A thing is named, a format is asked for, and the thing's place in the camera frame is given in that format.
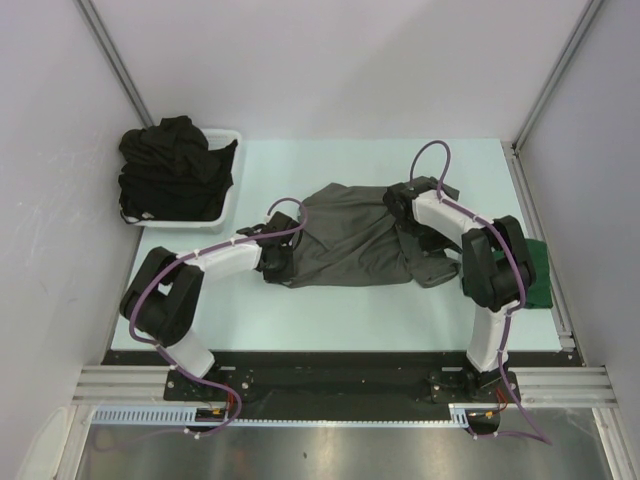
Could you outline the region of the green folded t shirt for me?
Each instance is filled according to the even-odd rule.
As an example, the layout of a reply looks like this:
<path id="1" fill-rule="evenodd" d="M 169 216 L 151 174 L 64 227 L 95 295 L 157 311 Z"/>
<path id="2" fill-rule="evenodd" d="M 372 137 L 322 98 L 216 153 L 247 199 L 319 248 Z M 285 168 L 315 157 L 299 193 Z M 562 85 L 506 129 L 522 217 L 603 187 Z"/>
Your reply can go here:
<path id="1" fill-rule="evenodd" d="M 520 300 L 520 292 L 506 253 L 493 249 L 482 239 L 481 249 L 465 247 L 462 254 L 462 289 L 476 304 L 496 312 L 511 302 Z M 550 309 L 550 266 L 547 245 L 539 240 L 525 239 L 517 243 L 512 253 L 525 287 L 526 309 Z"/>

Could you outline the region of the white plastic basket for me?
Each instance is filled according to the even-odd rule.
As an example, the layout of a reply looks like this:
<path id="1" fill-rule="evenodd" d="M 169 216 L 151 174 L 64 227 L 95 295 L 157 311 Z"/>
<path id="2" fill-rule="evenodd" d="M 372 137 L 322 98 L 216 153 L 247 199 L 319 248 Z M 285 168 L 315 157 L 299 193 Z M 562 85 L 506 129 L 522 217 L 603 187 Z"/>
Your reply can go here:
<path id="1" fill-rule="evenodd" d="M 233 141 L 238 143 L 233 164 L 231 167 L 231 177 L 233 184 L 229 187 L 224 197 L 221 213 L 219 217 L 211 221 L 169 221 L 156 220 L 151 218 L 138 218 L 136 216 L 127 216 L 121 212 L 121 218 L 128 225 L 138 227 L 165 229 L 165 230 L 209 230 L 212 233 L 221 233 L 224 227 L 230 223 L 235 214 L 238 196 L 240 191 L 241 179 L 244 173 L 246 163 L 246 145 L 240 132 L 231 129 L 221 128 L 204 128 L 202 132 L 208 141 L 212 150 L 219 150 L 231 144 Z"/>

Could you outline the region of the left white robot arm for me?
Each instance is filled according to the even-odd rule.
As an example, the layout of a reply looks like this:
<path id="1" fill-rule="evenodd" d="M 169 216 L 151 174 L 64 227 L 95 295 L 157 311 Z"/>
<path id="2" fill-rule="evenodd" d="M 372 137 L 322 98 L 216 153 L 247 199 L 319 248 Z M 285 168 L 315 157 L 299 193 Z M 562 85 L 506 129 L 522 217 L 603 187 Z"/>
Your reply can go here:
<path id="1" fill-rule="evenodd" d="M 303 225 L 281 212 L 241 229 L 217 246 L 177 254 L 164 247 L 149 251 L 119 305 L 132 336 L 165 352 L 170 363 L 188 375 L 186 387 L 197 398 L 214 397 L 221 376 L 215 358 L 192 329 L 206 280 L 226 279 L 256 271 L 267 283 L 292 279 L 293 239 Z"/>

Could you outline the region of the black t shirts pile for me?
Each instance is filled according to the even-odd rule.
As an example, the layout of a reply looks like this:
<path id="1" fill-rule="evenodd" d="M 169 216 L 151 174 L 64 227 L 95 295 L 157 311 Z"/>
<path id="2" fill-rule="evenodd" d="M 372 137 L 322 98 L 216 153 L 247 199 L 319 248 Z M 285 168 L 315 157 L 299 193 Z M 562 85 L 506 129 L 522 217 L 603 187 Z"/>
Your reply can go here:
<path id="1" fill-rule="evenodd" d="M 120 210 L 134 221 L 215 221 L 233 185 L 237 139 L 213 149 L 192 120 L 164 118 L 121 138 Z"/>

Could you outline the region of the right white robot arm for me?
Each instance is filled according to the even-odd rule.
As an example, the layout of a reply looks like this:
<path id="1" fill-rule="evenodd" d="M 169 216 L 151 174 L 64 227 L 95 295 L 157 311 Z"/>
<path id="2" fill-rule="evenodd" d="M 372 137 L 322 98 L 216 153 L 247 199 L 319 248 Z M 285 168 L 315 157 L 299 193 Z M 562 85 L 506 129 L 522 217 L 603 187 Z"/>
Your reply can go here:
<path id="1" fill-rule="evenodd" d="M 394 184 L 383 195 L 396 226 L 423 252 L 460 254 L 463 294 L 475 303 L 461 388 L 469 399 L 484 401 L 506 370 L 507 320 L 526 303 L 536 271 L 515 217 L 489 221 L 458 199 L 457 189 L 424 176 Z"/>

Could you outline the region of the grey t shirt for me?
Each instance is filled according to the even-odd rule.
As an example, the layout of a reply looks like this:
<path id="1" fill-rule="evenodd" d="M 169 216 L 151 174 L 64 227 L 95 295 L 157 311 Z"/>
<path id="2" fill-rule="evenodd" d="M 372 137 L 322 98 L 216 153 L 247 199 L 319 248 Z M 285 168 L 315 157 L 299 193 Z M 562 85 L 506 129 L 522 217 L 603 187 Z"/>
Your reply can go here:
<path id="1" fill-rule="evenodd" d="M 417 282 L 432 288 L 454 279 L 460 263 L 440 248 L 425 252 L 398 229 L 380 186 L 330 183 L 307 197 L 308 221 L 293 252 L 290 288 L 368 287 Z"/>

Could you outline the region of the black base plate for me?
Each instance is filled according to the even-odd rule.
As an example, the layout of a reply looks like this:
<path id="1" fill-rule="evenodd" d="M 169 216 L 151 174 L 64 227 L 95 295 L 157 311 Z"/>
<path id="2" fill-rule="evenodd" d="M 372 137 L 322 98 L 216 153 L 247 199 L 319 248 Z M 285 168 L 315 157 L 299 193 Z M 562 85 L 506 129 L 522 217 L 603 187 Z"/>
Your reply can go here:
<path id="1" fill-rule="evenodd" d="M 460 351 L 444 353 L 222 352 L 204 384 L 168 369 L 150 351 L 107 352 L 103 365 L 164 370 L 160 400 L 193 404 L 200 421 L 238 411 L 243 420 L 395 422 L 442 420 L 451 404 L 474 409 L 511 403 L 525 385 L 525 371 L 580 368 L 576 351 L 511 354 L 503 382 L 498 374 L 477 380 Z"/>

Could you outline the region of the aluminium frame rail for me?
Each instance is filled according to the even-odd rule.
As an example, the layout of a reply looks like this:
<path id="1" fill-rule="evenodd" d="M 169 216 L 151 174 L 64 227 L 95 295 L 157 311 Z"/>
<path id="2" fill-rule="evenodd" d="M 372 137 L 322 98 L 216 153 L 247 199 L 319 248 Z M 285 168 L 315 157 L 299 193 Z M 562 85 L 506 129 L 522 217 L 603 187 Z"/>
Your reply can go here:
<path id="1" fill-rule="evenodd" d="M 200 406 L 200 401 L 164 399 L 166 366 L 85 366 L 72 396 L 74 405 Z M 603 367 L 516 367 L 521 403 L 527 408 L 616 408 Z"/>

